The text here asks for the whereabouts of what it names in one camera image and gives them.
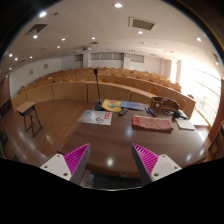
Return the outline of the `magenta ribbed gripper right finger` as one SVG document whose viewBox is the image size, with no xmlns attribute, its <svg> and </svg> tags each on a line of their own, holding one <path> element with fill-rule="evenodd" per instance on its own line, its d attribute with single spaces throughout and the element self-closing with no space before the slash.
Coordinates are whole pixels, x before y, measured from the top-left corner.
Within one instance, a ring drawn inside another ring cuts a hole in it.
<svg viewBox="0 0 224 224">
<path fill-rule="evenodd" d="M 166 154 L 157 155 L 135 143 L 132 144 L 132 156 L 143 185 L 155 182 L 181 170 L 181 167 Z"/>
</svg>

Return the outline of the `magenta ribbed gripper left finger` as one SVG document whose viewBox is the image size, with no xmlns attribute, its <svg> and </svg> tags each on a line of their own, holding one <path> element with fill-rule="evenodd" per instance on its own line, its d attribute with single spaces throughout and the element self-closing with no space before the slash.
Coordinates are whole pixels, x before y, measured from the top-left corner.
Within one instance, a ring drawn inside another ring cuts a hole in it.
<svg viewBox="0 0 224 224">
<path fill-rule="evenodd" d="M 66 154 L 55 154 L 41 169 L 79 185 L 90 153 L 90 144 L 87 143 Z"/>
</svg>

